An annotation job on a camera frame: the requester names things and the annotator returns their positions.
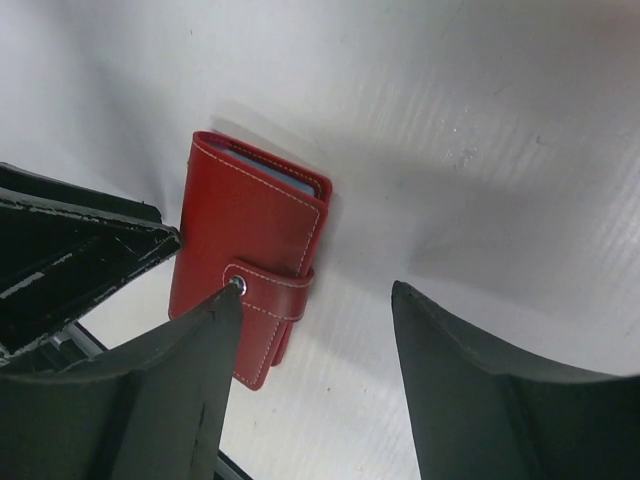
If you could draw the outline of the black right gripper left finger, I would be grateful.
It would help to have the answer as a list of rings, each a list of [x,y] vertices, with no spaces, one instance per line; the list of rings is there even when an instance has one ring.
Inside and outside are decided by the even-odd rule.
[[[211,479],[242,327],[226,286],[185,315],[64,369],[1,370],[5,479]]]

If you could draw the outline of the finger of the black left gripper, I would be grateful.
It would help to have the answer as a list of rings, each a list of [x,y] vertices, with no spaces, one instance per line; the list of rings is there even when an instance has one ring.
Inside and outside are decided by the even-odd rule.
[[[39,347],[181,248],[159,210],[1,165],[1,362]]]

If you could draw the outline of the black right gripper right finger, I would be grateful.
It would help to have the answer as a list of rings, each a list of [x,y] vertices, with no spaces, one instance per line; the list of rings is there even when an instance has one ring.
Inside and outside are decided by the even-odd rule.
[[[639,380],[553,361],[391,292],[412,436],[425,479],[635,479]]]

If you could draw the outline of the red leather card holder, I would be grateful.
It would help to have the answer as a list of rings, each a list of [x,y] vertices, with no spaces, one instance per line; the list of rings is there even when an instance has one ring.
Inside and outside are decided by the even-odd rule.
[[[332,183],[212,131],[192,137],[168,314],[233,284],[243,310],[235,378],[260,389],[304,316]]]

